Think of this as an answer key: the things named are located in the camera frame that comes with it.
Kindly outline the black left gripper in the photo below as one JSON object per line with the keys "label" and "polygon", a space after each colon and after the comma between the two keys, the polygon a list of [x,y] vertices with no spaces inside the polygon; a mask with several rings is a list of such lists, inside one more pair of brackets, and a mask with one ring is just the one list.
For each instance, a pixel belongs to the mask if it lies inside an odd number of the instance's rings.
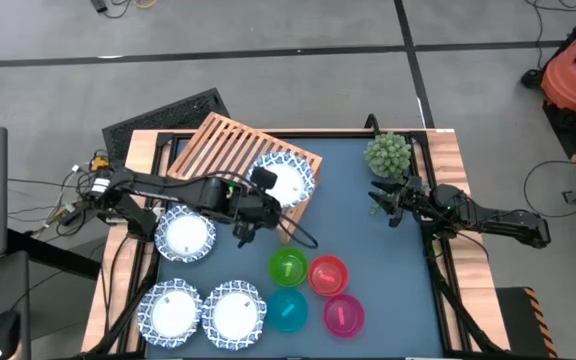
{"label": "black left gripper", "polygon": [[233,233],[239,239],[238,248],[253,241],[260,228],[274,229],[279,225],[282,208],[272,196],[255,190],[236,189],[228,200],[228,215],[233,219]]}

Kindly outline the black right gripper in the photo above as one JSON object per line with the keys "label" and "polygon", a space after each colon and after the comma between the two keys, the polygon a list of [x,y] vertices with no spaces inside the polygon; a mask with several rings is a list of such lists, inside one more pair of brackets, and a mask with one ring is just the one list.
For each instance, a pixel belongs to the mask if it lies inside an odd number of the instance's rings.
{"label": "black right gripper", "polygon": [[411,212],[418,223],[436,222],[436,211],[430,203],[421,177],[409,176],[398,182],[372,181],[371,184],[385,194],[369,194],[374,200],[370,214],[376,215],[379,210],[383,210],[389,216],[388,225],[391,228],[401,223],[404,211]]}

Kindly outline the blue patterned paper bowl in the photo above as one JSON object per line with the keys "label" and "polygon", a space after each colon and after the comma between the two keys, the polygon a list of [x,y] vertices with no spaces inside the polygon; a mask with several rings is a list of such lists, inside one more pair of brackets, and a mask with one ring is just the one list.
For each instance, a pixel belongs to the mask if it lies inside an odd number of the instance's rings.
{"label": "blue patterned paper bowl", "polygon": [[315,172],[307,160],[289,152],[270,152],[259,156],[249,167],[246,178],[251,180],[256,168],[263,168],[276,175],[272,187],[259,188],[275,198],[283,208],[296,207],[312,195],[316,180]]}
{"label": "blue patterned paper bowl", "polygon": [[197,289],[184,279],[159,282],[137,306],[139,333],[150,345],[178,348],[197,331],[201,307]]}
{"label": "blue patterned paper bowl", "polygon": [[230,280],[203,301],[201,325],[215,347],[240,351],[258,342],[266,314],[267,304],[253,284]]}
{"label": "blue patterned paper bowl", "polygon": [[192,263],[206,257],[216,242],[216,227],[186,205],[169,208],[154,234],[158,252],[173,262]]}

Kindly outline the red plastic bowl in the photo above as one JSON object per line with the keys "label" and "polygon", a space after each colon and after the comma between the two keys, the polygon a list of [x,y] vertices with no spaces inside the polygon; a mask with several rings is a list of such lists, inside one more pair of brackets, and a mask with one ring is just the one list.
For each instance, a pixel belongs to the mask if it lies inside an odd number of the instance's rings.
{"label": "red plastic bowl", "polygon": [[321,296],[341,294],[348,285],[349,273],[345,263],[333,255],[322,255],[309,266],[308,281]]}

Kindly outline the slatted wooden shelf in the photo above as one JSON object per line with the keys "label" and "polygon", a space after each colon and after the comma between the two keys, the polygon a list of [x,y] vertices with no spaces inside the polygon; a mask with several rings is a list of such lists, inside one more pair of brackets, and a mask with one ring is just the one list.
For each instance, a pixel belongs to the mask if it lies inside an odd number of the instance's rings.
{"label": "slatted wooden shelf", "polygon": [[[307,160],[315,172],[316,185],[322,157],[281,140],[262,130],[210,113],[195,134],[184,146],[168,170],[170,177],[188,180],[212,173],[231,182],[239,182],[260,191],[246,178],[250,165],[270,152],[289,152]],[[310,198],[296,207],[283,208],[279,230],[281,242],[300,241],[303,246],[314,249],[313,237],[298,226]]]}

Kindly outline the green plastic bowl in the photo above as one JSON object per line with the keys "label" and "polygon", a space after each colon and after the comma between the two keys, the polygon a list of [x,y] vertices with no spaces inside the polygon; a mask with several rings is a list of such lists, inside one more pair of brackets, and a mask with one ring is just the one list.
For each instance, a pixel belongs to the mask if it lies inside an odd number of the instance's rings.
{"label": "green plastic bowl", "polygon": [[306,279],[308,266],[308,259],[301,250],[285,247],[270,256],[268,273],[279,286],[296,287]]}

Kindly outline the blue table mat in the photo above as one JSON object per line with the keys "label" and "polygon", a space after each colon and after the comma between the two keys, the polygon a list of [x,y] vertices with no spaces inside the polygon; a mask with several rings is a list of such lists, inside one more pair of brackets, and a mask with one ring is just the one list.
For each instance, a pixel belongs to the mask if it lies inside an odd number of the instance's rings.
{"label": "blue table mat", "polygon": [[[349,272],[344,293],[356,297],[365,310],[365,325],[354,338],[340,338],[326,328],[327,297],[316,294],[307,280],[297,289],[308,302],[309,317],[294,333],[278,331],[266,320],[256,344],[232,352],[215,347],[201,325],[176,349],[147,344],[147,359],[177,358],[386,358],[443,355],[436,304],[424,256],[419,224],[409,213],[396,228],[368,192],[373,174],[363,151],[369,139],[289,139],[288,142],[322,157],[319,184],[299,224],[319,242],[316,250],[299,245],[309,261],[321,255],[341,259]],[[202,299],[219,284],[245,280],[262,298],[280,287],[268,273],[270,256],[280,248],[276,230],[257,231],[252,244],[237,248],[232,227],[217,224],[214,250],[191,264],[160,260],[157,282],[182,278]]]}

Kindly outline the cyan plastic bowl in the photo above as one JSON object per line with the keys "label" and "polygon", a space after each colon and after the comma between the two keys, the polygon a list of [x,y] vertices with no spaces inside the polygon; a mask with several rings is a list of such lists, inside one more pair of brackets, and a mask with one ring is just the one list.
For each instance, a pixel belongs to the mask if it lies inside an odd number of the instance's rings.
{"label": "cyan plastic bowl", "polygon": [[308,316],[308,303],[302,293],[295,289],[282,288],[268,298],[266,320],[280,332],[294,333],[301,330]]}

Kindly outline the pink plastic bowl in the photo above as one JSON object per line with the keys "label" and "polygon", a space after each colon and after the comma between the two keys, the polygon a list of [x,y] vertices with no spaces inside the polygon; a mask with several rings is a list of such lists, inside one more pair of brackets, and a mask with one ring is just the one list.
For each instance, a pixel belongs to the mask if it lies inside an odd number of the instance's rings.
{"label": "pink plastic bowl", "polygon": [[354,338],[364,328],[365,310],[361,302],[350,294],[330,297],[323,310],[326,328],[340,338]]}

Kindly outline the black computer mouse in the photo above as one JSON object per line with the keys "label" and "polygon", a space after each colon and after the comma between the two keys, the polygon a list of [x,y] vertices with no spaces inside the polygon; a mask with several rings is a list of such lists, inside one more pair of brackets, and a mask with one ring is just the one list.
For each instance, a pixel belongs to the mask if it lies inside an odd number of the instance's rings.
{"label": "black computer mouse", "polygon": [[15,310],[0,313],[0,360],[9,360],[20,341],[20,315]]}

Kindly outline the wooden table with black frame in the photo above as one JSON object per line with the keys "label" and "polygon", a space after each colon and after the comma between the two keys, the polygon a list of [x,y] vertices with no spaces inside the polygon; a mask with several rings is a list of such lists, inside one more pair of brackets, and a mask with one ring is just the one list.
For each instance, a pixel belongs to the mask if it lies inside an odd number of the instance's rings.
{"label": "wooden table with black frame", "polygon": [[[429,147],[429,159],[416,156],[416,165],[429,170],[427,176],[440,184],[454,185],[469,192],[462,156],[455,131],[452,129],[418,129]],[[133,132],[126,165],[132,170],[152,170],[161,173],[176,158],[172,153],[170,137],[183,139],[194,136],[194,129],[136,130]],[[132,294],[131,286],[145,277],[150,265],[150,245],[142,246],[134,240],[125,240],[124,225],[112,226],[105,239],[93,302],[90,308],[81,350],[87,352],[102,340],[105,322],[113,322],[127,304]],[[449,243],[451,253],[440,266],[443,274],[454,270],[450,283],[459,289],[464,307],[488,337],[498,346],[508,350],[510,343],[496,295],[489,261],[483,252],[482,237],[474,232],[464,232]]]}

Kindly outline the black diagonal frame strut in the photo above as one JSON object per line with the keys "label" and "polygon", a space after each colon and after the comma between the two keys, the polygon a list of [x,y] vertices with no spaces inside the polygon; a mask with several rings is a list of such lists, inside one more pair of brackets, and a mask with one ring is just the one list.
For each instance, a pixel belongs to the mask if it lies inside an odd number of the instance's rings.
{"label": "black diagonal frame strut", "polygon": [[441,255],[435,253],[436,238],[433,235],[423,235],[424,256],[429,268],[431,283],[440,297],[445,299],[452,309],[457,324],[460,352],[472,353],[471,341],[477,345],[484,354],[501,354],[505,350],[495,344],[484,330],[477,324],[473,316],[466,309],[461,301],[458,290],[455,290],[449,280],[442,274],[437,260]]}
{"label": "black diagonal frame strut", "polygon": [[151,243],[109,237],[102,258],[82,357],[86,360],[140,358],[137,307],[157,277],[159,256]]}

